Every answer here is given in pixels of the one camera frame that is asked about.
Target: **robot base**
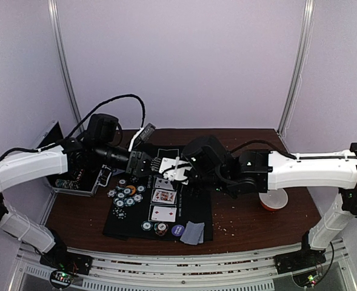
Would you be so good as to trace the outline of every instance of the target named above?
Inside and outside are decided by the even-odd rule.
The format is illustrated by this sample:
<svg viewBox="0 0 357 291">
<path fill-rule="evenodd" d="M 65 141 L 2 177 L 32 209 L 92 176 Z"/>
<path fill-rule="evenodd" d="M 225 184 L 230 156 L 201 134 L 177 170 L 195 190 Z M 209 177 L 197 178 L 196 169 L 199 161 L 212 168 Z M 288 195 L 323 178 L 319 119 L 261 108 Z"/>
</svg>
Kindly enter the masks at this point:
<svg viewBox="0 0 357 291">
<path fill-rule="evenodd" d="M 80 255 L 78 253 L 70 253 L 70 252 L 67 252 L 65 256 L 66 256 L 66 261 L 72 263 L 68 264 L 67 266 L 63 265 L 64 266 L 63 271 L 67 271 L 71 273 L 75 272 L 81 275 L 89 274 L 89 270 L 91 269 L 92 260 L 93 260 L 91 256 Z M 52 267 L 52 265 L 48 262 L 48 260 L 45 259 L 43 256 L 39 260 L 39 263 L 44 266 Z"/>
<path fill-rule="evenodd" d="M 317 266 L 326 262 L 324 251 L 318 250 L 298 250 L 292 253 L 285 253 L 274 257 L 278 274 L 303 270 Z"/>
</svg>

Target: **brown table surface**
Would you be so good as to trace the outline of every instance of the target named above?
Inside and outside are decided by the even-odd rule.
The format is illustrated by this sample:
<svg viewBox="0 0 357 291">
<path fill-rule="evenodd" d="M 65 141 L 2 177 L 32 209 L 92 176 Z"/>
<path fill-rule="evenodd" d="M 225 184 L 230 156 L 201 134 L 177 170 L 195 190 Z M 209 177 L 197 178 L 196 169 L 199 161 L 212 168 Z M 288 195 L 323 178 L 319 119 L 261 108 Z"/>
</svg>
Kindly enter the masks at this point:
<svg viewBox="0 0 357 291">
<path fill-rule="evenodd" d="M 133 132 L 124 132 L 124 142 Z M 251 139 L 264 139 L 284 149 L 272 129 L 162 129 L 149 142 L 157 145 L 184 145 L 197 136 L 215 135 L 229 149 Z M 250 145 L 247 148 L 263 148 Z M 108 189 L 114 188 L 111 179 Z M 47 221 L 64 242 L 79 249 L 135 255 L 202 255 L 240 252 L 284 246 L 301 241 L 302 235 L 320 219 L 306 188 L 287 189 L 289 203 L 282 210 L 269 212 L 259 202 L 257 193 L 231 199 L 212 193 L 213 241 L 188 246 L 174 241 L 130 238 L 121 241 L 102 234 L 112 200 L 107 189 L 100 188 L 94 197 L 59 194 Z"/>
</svg>

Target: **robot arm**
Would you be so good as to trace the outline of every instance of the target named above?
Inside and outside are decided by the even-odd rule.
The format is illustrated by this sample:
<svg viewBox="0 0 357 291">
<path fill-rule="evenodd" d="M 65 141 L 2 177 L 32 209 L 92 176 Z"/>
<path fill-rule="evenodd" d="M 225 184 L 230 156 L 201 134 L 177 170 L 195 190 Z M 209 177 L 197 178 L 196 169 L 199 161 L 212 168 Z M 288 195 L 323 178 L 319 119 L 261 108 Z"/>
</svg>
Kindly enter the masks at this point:
<svg viewBox="0 0 357 291">
<path fill-rule="evenodd" d="M 184 183 L 205 181 L 210 188 L 237 195 L 288 187 L 338 187 L 332 206 L 302 237 L 302 249 L 275 258 L 278 273 L 325 262 L 323 253 L 348 222 L 357 217 L 357 143 L 335 153 L 287 154 L 249 150 L 232 157 L 214 137 L 192 141 L 182 159 L 161 159 L 159 173 Z"/>
<path fill-rule="evenodd" d="M 336 153 L 285 156 L 275 151 L 249 150 L 233 157 L 215 137 L 206 136 L 189 143 L 181 157 L 159 159 L 108 145 L 115 134 L 106 128 L 116 122 L 112 116 L 92 116 L 91 121 L 82 142 L 71 139 L 66 145 L 38 153 L 19 153 L 0 162 L 0 229 L 42 253 L 56 253 L 59 246 L 65 247 L 66 251 L 55 232 L 30 221 L 7 201 L 3 202 L 1 192 L 25 181 L 66 172 L 70 163 L 83 156 L 80 152 L 93 153 L 94 158 L 135 176 L 156 171 L 171 181 L 189 187 L 218 189 L 234 198 L 245 193 L 287 187 L 339 187 L 340 195 L 331 208 L 302 239 L 302 250 L 296 257 L 299 262 L 309 262 L 306 264 L 312 264 L 312 256 L 324 262 L 322 254 L 330 241 L 357 216 L 357 144 L 352 144 L 350 150 Z M 150 136 L 154 128 L 147 128 L 144 135 L 133 138 L 132 144 L 139 144 Z M 295 262 L 290 263 L 293 260 L 296 260 L 295 256 L 283 256 L 278 258 L 278 263 L 296 266 Z"/>
</svg>

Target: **wire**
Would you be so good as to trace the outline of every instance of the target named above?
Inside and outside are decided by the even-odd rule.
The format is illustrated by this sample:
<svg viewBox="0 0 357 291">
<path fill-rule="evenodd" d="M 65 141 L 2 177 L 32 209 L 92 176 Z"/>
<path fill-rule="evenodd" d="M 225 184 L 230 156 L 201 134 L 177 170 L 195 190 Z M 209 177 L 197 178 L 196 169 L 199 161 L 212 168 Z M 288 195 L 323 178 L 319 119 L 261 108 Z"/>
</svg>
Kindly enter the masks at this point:
<svg viewBox="0 0 357 291">
<path fill-rule="evenodd" d="M 286 158 L 290 158 L 290 159 L 297 159 L 297 157 L 291 153 L 287 153 L 283 150 L 281 150 L 280 148 L 278 148 L 277 146 L 275 146 L 274 144 L 270 143 L 269 141 L 265 141 L 262 139 L 253 139 L 251 141 L 247 141 L 237 147 L 235 147 L 233 150 L 230 151 L 230 153 L 234 153 L 240 149 L 242 149 L 243 147 L 249 146 L 250 144 L 267 144 L 268 146 L 270 146 L 273 150 L 276 150 L 278 153 L 280 153 L 282 156 L 285 156 Z M 299 159 L 357 159 L 357 156 L 302 156 Z"/>
<path fill-rule="evenodd" d="M 1 156 L 0 156 L 0 161 L 2 161 L 6 156 L 8 156 L 9 154 L 11 154 L 12 152 L 25 152 L 25 153 L 38 153 L 38 152 L 42 152 L 44 150 L 49 150 L 49 149 L 52 149 L 56 146 L 60 146 L 61 144 L 65 143 L 66 141 L 68 141 L 72 135 L 77 131 L 77 129 L 79 129 L 79 127 L 97 110 L 99 109 L 100 107 L 102 107 L 103 105 L 106 105 L 112 101 L 115 101 L 115 100 L 119 100 L 119 99 L 122 99 L 122 98 L 135 98 L 136 100 L 139 101 L 141 107 L 142 107 L 142 122 L 141 122 L 141 127 L 144 126 L 144 120 L 145 120 L 145 116 L 146 116 L 146 109 L 145 109 L 145 105 L 144 105 L 144 102 L 143 100 L 137 96 L 137 95 L 134 95 L 134 94 L 124 94 L 124 95 L 119 95 L 119 96 L 115 96 L 115 97 L 112 97 L 110 99 L 107 99 L 103 102 L 100 102 L 98 105 L 95 106 L 95 108 L 93 108 L 91 111 L 89 111 L 89 113 L 71 130 L 71 132 L 64 138 L 64 139 L 61 139 L 59 141 L 56 141 L 54 142 L 53 144 L 50 144 L 50 145 L 47 145 L 45 147 L 42 147 L 41 149 L 25 149 L 23 147 L 14 147 L 8 151 L 6 151 L 5 153 L 3 153 Z"/>
<path fill-rule="evenodd" d="M 277 147 L 276 145 L 270 143 L 269 141 L 265 141 L 263 139 L 253 139 L 251 141 L 247 141 L 237 147 L 235 147 L 233 150 L 231 150 L 230 153 L 235 153 L 236 151 L 242 149 L 243 147 L 247 147 L 250 144 L 267 144 L 268 146 L 270 146 L 273 150 L 276 150 L 278 153 L 280 153 L 282 156 L 285 156 L 286 158 L 290 158 L 290 159 L 297 159 L 297 157 L 295 155 L 292 155 L 291 153 L 285 152 L 284 150 L 281 150 L 279 147 Z"/>
<path fill-rule="evenodd" d="M 323 268 L 322 264 L 319 261 L 317 261 L 317 263 L 319 264 L 319 266 L 321 268 L 321 271 L 319 271 L 319 274 L 322 274 L 322 272 L 324 271 L 324 268 Z"/>
<path fill-rule="evenodd" d="M 330 242 L 330 247 L 332 248 L 332 258 L 330 259 L 330 264 L 329 264 L 329 267 L 328 269 L 326 270 L 325 274 L 323 274 L 323 276 L 319 279 L 319 281 L 317 281 L 317 283 L 315 285 L 317 285 L 318 283 L 320 283 L 324 278 L 325 276 L 329 273 L 329 270 L 333 264 L 333 260 L 335 258 L 335 248 L 333 247 L 333 244 L 332 242 Z"/>
<path fill-rule="evenodd" d="M 190 164 L 188 163 L 188 164 L 178 165 L 178 166 L 177 166 L 177 169 L 184 168 L 184 167 L 190 167 Z M 161 175 L 163 176 L 164 173 L 166 173 L 166 172 L 168 172 L 168 171 L 170 171 L 170 170 L 174 170 L 175 168 L 176 168 L 176 166 L 171 166 L 170 168 L 165 169 L 165 170 L 161 173 Z"/>
<path fill-rule="evenodd" d="M 221 164 L 219 164 L 218 166 L 215 167 L 216 176 L 217 176 L 221 181 L 223 181 L 223 182 L 225 182 L 225 183 L 227 183 L 227 184 L 230 184 L 230 185 L 237 184 L 237 182 L 234 182 L 234 181 L 229 180 L 229 179 L 225 179 L 225 178 L 221 175 L 220 167 L 221 167 Z"/>
<path fill-rule="evenodd" d="M 52 260 L 48 259 L 47 256 L 42 253 L 39 249 L 37 249 L 35 246 L 33 246 L 32 244 L 28 244 L 30 246 L 32 246 L 34 248 L 34 251 L 37 255 L 40 255 L 41 257 L 43 257 L 45 259 L 45 261 L 47 261 L 47 263 L 50 265 L 50 267 L 55 268 L 55 269 L 61 269 L 59 266 L 57 266 L 56 263 L 54 263 Z"/>
</svg>

